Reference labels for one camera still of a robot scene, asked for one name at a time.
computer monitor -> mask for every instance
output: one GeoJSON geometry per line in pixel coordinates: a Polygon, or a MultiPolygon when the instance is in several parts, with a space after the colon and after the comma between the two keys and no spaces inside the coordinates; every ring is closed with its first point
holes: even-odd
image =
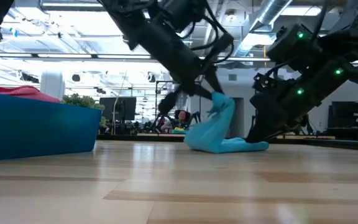
{"type": "MultiPolygon", "coordinates": [[[[100,98],[99,103],[104,105],[103,116],[112,120],[112,113],[116,97],[100,98]]],[[[135,120],[136,97],[119,97],[116,103],[116,120],[133,121],[135,120]]]]}

person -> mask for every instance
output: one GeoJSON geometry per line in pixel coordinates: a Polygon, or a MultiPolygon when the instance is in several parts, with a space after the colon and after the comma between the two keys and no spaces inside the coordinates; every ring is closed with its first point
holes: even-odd
{"type": "Polygon", "coordinates": [[[184,128],[187,125],[187,112],[184,110],[177,111],[175,114],[175,127],[170,121],[167,121],[163,126],[161,126],[161,131],[169,132],[169,130],[172,130],[173,128],[184,128]]]}

hardwood floor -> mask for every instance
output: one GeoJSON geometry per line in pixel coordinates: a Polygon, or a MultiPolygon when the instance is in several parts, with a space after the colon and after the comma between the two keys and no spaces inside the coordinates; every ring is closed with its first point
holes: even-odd
{"type": "Polygon", "coordinates": [[[358,224],[358,151],[98,141],[90,153],[0,161],[0,223],[358,224]]]}

pink cloth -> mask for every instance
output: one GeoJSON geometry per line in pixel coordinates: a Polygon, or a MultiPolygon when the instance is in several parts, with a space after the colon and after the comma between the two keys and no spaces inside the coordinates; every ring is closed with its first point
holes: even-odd
{"type": "Polygon", "coordinates": [[[0,94],[33,99],[33,100],[47,101],[52,103],[60,103],[59,99],[45,95],[32,86],[20,86],[17,88],[0,87],[0,94]]]}

green led light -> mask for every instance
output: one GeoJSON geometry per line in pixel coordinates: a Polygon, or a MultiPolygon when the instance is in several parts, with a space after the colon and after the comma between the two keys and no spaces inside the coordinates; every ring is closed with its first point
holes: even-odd
{"type": "Polygon", "coordinates": [[[302,32],[298,32],[298,38],[303,38],[304,34],[302,32]]]}
{"type": "Polygon", "coordinates": [[[342,72],[343,72],[343,69],[339,68],[339,69],[335,70],[335,75],[340,75],[340,74],[342,74],[342,72]]]}
{"type": "Polygon", "coordinates": [[[298,95],[302,95],[302,93],[304,92],[304,90],[303,89],[299,89],[299,90],[297,90],[296,91],[296,94],[298,94],[298,95]]]}

